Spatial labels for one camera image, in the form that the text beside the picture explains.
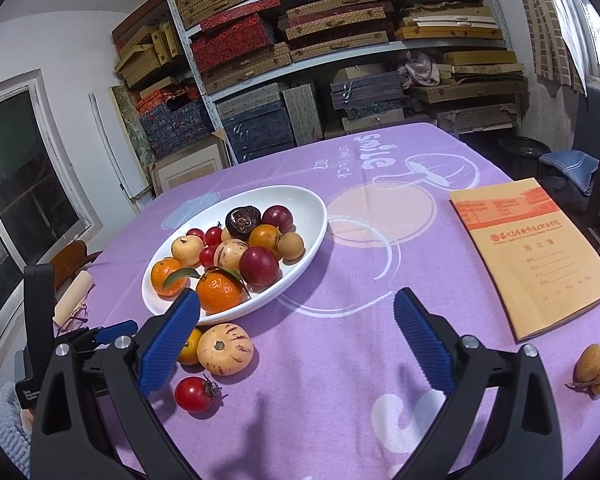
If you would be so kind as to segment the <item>cream paper roll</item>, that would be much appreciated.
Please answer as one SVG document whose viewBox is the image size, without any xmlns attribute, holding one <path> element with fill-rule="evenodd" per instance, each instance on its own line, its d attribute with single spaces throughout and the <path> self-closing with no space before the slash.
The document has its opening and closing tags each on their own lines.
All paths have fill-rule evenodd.
<svg viewBox="0 0 600 480">
<path fill-rule="evenodd" d="M 93 286 L 93 278 L 87 271 L 80 271 L 55 306 L 53 321 L 61 325 L 68 320 L 72 310 L 85 299 Z"/>
</svg>

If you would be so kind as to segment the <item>large orange mandarin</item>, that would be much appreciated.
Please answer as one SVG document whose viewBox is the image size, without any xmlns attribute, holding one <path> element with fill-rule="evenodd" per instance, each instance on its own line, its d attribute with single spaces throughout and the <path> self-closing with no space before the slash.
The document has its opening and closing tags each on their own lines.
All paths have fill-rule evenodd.
<svg viewBox="0 0 600 480">
<path fill-rule="evenodd" d="M 182 267 L 178 259 L 166 257 L 156 262 L 150 271 L 150 282 L 154 291 L 162 298 L 173 298 L 188 285 L 188 277 L 182 276 L 170 285 L 164 284 L 166 279 Z"/>
</svg>

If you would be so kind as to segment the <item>pale peach pepino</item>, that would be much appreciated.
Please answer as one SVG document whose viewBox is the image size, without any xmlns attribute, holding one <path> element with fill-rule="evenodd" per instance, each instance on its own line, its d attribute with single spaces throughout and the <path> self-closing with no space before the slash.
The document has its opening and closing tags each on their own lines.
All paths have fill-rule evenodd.
<svg viewBox="0 0 600 480">
<path fill-rule="evenodd" d="M 204 242 L 196 235 L 185 235 L 176 238 L 171 244 L 172 257 L 182 266 L 196 268 L 199 255 L 204 249 Z"/>
</svg>

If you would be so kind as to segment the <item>dark red plum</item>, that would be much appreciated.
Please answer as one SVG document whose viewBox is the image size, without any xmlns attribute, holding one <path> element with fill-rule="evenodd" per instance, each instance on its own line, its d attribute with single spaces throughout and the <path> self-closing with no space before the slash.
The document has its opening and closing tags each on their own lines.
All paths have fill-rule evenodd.
<svg viewBox="0 0 600 480">
<path fill-rule="evenodd" d="M 273 205 L 262 214 L 262 223 L 275 226 L 279 232 L 286 234 L 294 226 L 294 216 L 287 207 Z"/>
<path fill-rule="evenodd" d="M 240 257 L 239 273 L 254 288 L 271 286 L 279 276 L 278 260 L 265 247 L 249 247 Z"/>
</svg>

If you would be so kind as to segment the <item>blue folded cloth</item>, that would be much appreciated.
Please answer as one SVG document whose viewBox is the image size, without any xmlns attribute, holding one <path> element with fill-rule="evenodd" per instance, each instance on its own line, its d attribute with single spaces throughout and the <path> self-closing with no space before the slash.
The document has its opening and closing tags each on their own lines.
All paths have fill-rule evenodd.
<svg viewBox="0 0 600 480">
<path fill-rule="evenodd" d="M 600 162 L 588 153 L 569 150 L 545 153 L 539 162 L 557 169 L 585 196 L 592 194 Z"/>
</svg>

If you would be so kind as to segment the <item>longan pair on twig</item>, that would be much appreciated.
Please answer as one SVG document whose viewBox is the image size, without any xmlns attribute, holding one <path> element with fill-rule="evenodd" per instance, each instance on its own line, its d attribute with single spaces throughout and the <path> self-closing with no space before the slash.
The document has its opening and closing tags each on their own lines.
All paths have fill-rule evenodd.
<svg viewBox="0 0 600 480">
<path fill-rule="evenodd" d="M 600 344 L 590 344 L 583 350 L 566 387 L 592 398 L 600 397 Z"/>
</svg>

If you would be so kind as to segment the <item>metal storage shelf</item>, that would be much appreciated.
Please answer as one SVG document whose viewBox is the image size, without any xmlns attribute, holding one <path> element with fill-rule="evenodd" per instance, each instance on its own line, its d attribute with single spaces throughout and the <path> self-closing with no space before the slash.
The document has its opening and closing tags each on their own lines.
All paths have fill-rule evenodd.
<svg viewBox="0 0 600 480">
<path fill-rule="evenodd" d="M 337 70 L 378 63 L 405 75 L 424 52 L 468 99 L 518 96 L 526 83 L 498 0 L 166 0 L 212 124 L 232 162 L 320 140 L 313 89 Z M 505 84 L 477 86 L 486 74 Z"/>
</svg>

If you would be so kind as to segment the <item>red cherry tomato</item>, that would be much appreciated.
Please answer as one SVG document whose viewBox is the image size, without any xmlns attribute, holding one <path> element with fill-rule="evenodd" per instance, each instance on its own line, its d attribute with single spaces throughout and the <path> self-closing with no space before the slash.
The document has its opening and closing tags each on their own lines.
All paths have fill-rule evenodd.
<svg viewBox="0 0 600 480">
<path fill-rule="evenodd" d="M 208 376 L 189 376 L 174 389 L 178 407 L 192 415 L 202 415 L 214 410 L 223 400 L 220 385 Z"/>
<path fill-rule="evenodd" d="M 197 228 L 193 228 L 193 229 L 189 229 L 186 233 L 187 236 L 196 236 L 198 238 L 200 238 L 201 240 L 205 240 L 206 238 L 204 237 L 204 231 L 201 229 L 197 229 Z"/>
<path fill-rule="evenodd" d="M 214 254 L 215 254 L 215 247 L 206 246 L 199 254 L 199 263 L 205 269 L 212 268 L 212 266 L 214 266 Z"/>
<path fill-rule="evenodd" d="M 204 233 L 204 241 L 211 248 L 218 247 L 222 243 L 223 228 L 222 226 L 212 226 Z"/>
</svg>

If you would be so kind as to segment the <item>wooden chair left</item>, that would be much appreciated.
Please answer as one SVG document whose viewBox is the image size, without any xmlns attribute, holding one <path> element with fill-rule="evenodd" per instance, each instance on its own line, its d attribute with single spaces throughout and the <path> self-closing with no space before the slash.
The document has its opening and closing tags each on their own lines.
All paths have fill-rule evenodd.
<svg viewBox="0 0 600 480">
<path fill-rule="evenodd" d="M 56 292 L 61 286 L 75 278 L 78 273 L 90 263 L 93 263 L 100 255 L 100 252 L 89 252 L 87 244 L 83 240 L 74 240 L 65 248 L 62 248 L 58 254 L 50 259 L 50 264 L 54 266 Z"/>
</svg>

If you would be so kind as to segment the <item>leafy orange mandarin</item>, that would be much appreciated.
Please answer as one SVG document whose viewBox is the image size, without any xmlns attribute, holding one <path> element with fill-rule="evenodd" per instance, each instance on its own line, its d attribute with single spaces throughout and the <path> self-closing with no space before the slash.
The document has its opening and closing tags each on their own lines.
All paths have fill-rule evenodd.
<svg viewBox="0 0 600 480">
<path fill-rule="evenodd" d="M 198 295 L 201 309 L 207 314 L 228 311 L 250 298 L 247 287 L 240 276 L 221 268 L 209 268 L 203 274 L 199 274 L 193 268 L 181 268 L 172 273 L 164 284 L 170 285 L 182 276 L 196 278 L 195 292 Z"/>
</svg>

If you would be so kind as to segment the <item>checkered curtain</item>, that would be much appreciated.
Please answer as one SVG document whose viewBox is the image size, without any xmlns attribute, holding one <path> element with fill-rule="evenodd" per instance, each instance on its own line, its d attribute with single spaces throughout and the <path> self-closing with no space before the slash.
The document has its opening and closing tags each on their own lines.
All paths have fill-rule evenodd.
<svg viewBox="0 0 600 480">
<path fill-rule="evenodd" d="M 526 14 L 534 72 L 546 80 L 586 91 L 586 47 L 578 14 L 569 0 L 521 0 Z"/>
</svg>

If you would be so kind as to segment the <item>brown paper notebook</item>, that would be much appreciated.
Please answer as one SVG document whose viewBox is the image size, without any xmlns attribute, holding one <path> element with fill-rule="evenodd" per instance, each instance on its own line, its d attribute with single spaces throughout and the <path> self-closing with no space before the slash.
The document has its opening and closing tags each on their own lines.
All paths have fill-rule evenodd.
<svg viewBox="0 0 600 480">
<path fill-rule="evenodd" d="M 465 188 L 450 201 L 518 341 L 600 304 L 600 256 L 537 180 Z"/>
</svg>

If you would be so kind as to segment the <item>framed picture board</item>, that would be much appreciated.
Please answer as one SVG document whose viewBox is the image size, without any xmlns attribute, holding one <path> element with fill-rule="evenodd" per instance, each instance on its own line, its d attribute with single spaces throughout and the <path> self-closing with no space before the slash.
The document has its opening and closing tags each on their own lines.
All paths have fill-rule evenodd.
<svg viewBox="0 0 600 480">
<path fill-rule="evenodd" d="M 155 196 L 229 166 L 230 151 L 227 149 L 226 134 L 223 130 L 213 131 L 150 166 Z"/>
</svg>

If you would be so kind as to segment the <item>purple tablecloth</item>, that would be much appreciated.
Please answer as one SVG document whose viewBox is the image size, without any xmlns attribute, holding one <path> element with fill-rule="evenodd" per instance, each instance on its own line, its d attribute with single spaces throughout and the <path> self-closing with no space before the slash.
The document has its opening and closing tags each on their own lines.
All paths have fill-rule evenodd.
<svg viewBox="0 0 600 480">
<path fill-rule="evenodd" d="M 498 293 L 449 199 L 506 174 L 427 124 L 340 136 L 245 162 L 153 200 L 91 266 L 83 322 L 148 319 L 142 278 L 159 246 L 197 212 L 271 185 L 321 196 L 330 226 L 282 296 L 240 320 L 254 344 L 200 416 L 170 389 L 151 401 L 207 479 L 388 479 L 443 403 L 393 319 L 394 294 L 485 346 L 516 348 Z"/>
</svg>

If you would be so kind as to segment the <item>white oval plate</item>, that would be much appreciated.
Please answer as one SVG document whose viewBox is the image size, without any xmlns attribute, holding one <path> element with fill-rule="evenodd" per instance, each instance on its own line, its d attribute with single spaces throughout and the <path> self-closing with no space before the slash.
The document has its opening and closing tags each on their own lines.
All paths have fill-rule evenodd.
<svg viewBox="0 0 600 480">
<path fill-rule="evenodd" d="M 200 326 L 242 318 L 306 272 L 326 229 L 325 203 L 300 186 L 266 186 L 222 200 L 161 243 L 140 285 L 145 307 L 166 313 L 188 286 L 202 295 Z"/>
</svg>

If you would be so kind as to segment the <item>smooth orange tomato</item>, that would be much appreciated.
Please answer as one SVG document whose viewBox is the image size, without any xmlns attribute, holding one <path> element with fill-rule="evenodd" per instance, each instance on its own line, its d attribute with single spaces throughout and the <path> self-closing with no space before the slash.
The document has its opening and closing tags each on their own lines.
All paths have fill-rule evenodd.
<svg viewBox="0 0 600 480">
<path fill-rule="evenodd" d="M 276 226 L 262 223 L 260 226 L 256 226 L 250 233 L 248 238 L 248 245 L 250 247 L 263 247 L 268 249 L 277 258 L 280 258 L 277 250 L 277 244 L 279 239 L 282 237 L 282 233 Z"/>
<path fill-rule="evenodd" d="M 185 341 L 185 344 L 178 355 L 178 362 L 185 366 L 193 366 L 199 363 L 197 349 L 202 330 L 194 328 Z"/>
</svg>

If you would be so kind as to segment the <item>striped pepino melon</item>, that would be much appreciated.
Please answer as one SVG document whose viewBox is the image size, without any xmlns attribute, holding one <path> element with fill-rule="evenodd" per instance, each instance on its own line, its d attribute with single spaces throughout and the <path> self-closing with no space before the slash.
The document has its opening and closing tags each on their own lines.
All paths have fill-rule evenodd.
<svg viewBox="0 0 600 480">
<path fill-rule="evenodd" d="M 212 375 L 232 376 L 245 370 L 253 358 L 253 344 L 239 325 L 215 325 L 202 334 L 197 347 L 199 364 Z"/>
</svg>

